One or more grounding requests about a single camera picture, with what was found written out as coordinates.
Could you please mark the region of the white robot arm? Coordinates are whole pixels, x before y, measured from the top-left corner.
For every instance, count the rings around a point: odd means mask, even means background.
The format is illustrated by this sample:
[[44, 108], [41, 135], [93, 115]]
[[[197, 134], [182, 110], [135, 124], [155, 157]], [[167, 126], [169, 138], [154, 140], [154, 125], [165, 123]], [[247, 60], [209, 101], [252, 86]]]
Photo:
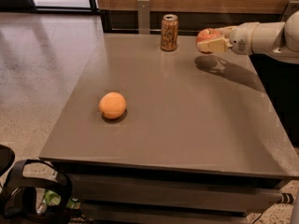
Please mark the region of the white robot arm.
[[299, 64], [299, 12], [286, 21], [206, 28], [197, 35], [196, 47], [204, 54], [231, 50], [239, 55], [263, 54]]

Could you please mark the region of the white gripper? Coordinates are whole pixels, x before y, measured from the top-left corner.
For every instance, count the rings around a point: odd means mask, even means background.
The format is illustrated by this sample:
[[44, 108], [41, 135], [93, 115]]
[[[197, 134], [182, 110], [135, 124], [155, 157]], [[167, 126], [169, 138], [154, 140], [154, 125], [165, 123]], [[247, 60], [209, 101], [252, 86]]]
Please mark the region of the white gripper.
[[243, 23], [239, 26], [226, 26], [217, 28], [216, 31], [223, 35], [197, 43], [197, 48], [202, 53], [226, 52], [229, 48], [239, 55], [250, 55], [251, 37], [254, 29], [253, 23]]

